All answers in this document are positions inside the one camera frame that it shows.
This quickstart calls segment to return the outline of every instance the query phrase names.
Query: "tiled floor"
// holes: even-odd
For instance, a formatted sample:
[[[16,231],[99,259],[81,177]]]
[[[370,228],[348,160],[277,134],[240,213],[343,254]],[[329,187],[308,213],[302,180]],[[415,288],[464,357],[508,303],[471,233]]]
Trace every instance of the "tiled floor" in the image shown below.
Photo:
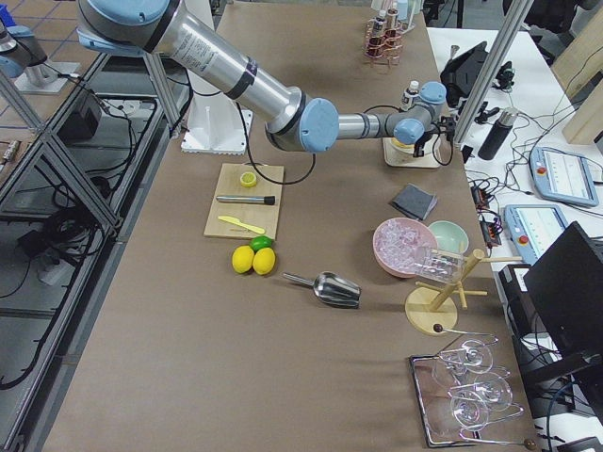
[[[90,66],[97,53],[79,45],[76,2],[56,0],[0,0],[18,25],[27,26],[35,34],[46,55],[52,61],[78,62],[81,72]],[[43,118],[50,116],[62,102],[63,96],[31,96],[25,98]],[[4,129],[25,129],[23,121],[0,97],[0,123]]]

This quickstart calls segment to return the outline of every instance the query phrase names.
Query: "ice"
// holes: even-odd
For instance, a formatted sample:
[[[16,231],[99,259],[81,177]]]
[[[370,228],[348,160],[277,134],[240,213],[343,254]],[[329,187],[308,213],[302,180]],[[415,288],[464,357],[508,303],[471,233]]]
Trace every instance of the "ice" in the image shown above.
[[[383,263],[402,273],[415,273],[416,250],[430,246],[417,229],[396,221],[384,223],[375,233],[375,248]]]

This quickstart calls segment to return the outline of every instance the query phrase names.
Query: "wooden cutting board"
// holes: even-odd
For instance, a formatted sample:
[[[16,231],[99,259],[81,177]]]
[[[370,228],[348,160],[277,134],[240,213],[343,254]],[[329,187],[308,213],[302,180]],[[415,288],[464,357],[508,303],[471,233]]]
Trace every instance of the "wooden cutting board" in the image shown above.
[[[263,174],[275,181],[282,182],[285,177],[285,167],[262,166],[259,168]],[[264,228],[266,230],[265,235],[272,239],[276,238],[283,186],[266,181],[259,175],[257,175],[256,186],[242,186],[239,178],[241,173],[245,171],[255,172],[251,165],[222,164],[220,177],[216,183],[216,191],[205,224],[205,236],[227,238],[254,238],[258,236],[256,233],[218,219],[218,216],[228,215],[236,217],[244,223]],[[274,196],[276,203],[274,205],[264,205],[217,202],[216,197],[220,195]]]

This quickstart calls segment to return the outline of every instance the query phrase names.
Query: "white desk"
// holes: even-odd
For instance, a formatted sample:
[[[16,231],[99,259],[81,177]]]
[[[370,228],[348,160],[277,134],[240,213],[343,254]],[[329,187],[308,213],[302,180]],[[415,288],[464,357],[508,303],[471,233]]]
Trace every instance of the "white desk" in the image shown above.
[[[492,43],[497,35],[497,32],[494,30],[462,30],[443,28],[428,28],[428,33],[439,72],[442,72],[448,61],[450,45],[456,44],[460,46],[457,56],[484,40],[488,42],[486,50],[490,50],[490,47],[492,46]],[[549,127],[551,124],[561,120],[569,112],[573,111],[572,107],[570,107],[570,102],[563,94],[563,89],[559,86],[554,75],[547,67],[545,61],[541,57],[528,33],[522,32],[517,34],[509,54],[504,59],[504,61],[508,60],[513,62],[513,67],[515,68],[515,84],[513,86],[513,92],[509,95],[500,90],[490,89],[485,98],[485,100],[488,101],[488,109],[495,106],[500,108],[506,106],[515,106],[533,118],[541,115],[551,115],[553,111],[557,111],[558,113],[554,117],[546,116],[538,120],[544,127]],[[539,142],[539,145],[550,146],[572,153],[581,153],[598,163],[603,163],[603,156],[594,144],[589,146],[577,146],[570,145],[565,141],[565,138],[562,134],[562,129],[570,119],[571,115],[561,121],[554,129],[551,130],[549,134],[546,135],[546,137]],[[525,124],[528,124],[528,120],[518,118],[515,121],[514,127],[519,128]],[[486,177],[483,174],[472,172],[480,171],[503,180],[505,176],[505,163],[513,160],[512,150],[510,147],[510,144],[514,139],[513,133],[509,134],[507,140],[493,160],[486,161],[477,157],[480,145],[485,140],[489,130],[490,125],[479,125],[475,122],[469,129],[469,134],[467,135],[465,144],[473,147],[473,154],[476,155],[475,157],[470,158],[465,165],[467,177],[469,179],[480,179]],[[521,145],[527,139],[539,137],[542,133],[543,131],[534,122],[531,122],[529,127],[517,131],[518,139],[514,144]],[[591,173],[593,174],[593,178],[595,180],[603,180],[601,169],[599,167],[592,165]],[[530,169],[527,165],[516,166],[514,169],[514,174],[522,190],[534,191],[531,183]],[[598,194],[599,197],[603,195],[601,191],[599,191]],[[551,201],[540,199],[537,195],[526,195],[511,191],[509,189],[504,189],[497,194],[497,200],[498,206],[496,203],[494,203],[491,204],[491,208],[493,210],[497,210],[498,207],[500,212],[507,204],[551,203]],[[565,205],[561,205],[561,209],[569,222],[574,220],[578,221],[588,235],[601,235],[601,232],[603,231],[603,218],[596,218],[594,216],[583,214],[580,211]],[[603,206],[599,204],[596,208],[591,210],[597,212],[598,214],[602,214]],[[517,254],[515,246],[506,231],[501,236],[501,241],[502,245],[500,247],[493,248],[492,255],[494,257],[511,256]],[[506,264],[493,264],[493,270],[498,271],[505,265]],[[546,425],[546,419],[537,419],[535,420],[535,424],[544,428]],[[603,441],[603,427],[601,427],[601,424],[596,420],[596,418],[584,418],[573,413],[552,416],[551,432],[551,434],[558,435],[567,442],[575,441],[584,438],[585,436],[597,436],[599,440]],[[542,440],[540,446],[547,447],[546,440]]]

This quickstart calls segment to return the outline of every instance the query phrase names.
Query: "robotic arm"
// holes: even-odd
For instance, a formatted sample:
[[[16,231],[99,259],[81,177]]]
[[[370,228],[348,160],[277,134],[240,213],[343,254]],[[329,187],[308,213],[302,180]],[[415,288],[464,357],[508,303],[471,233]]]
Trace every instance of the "robotic arm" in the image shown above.
[[[78,0],[80,26],[123,48],[171,57],[266,120],[284,151],[320,153],[337,139],[396,137],[416,143],[438,120],[446,89],[428,82],[408,111],[340,115],[326,99],[285,87],[192,15],[184,0]]]
[[[5,28],[0,22],[0,71],[9,78],[27,74],[29,82],[42,87],[57,79],[57,72],[44,63],[48,57],[29,28],[15,25]]]

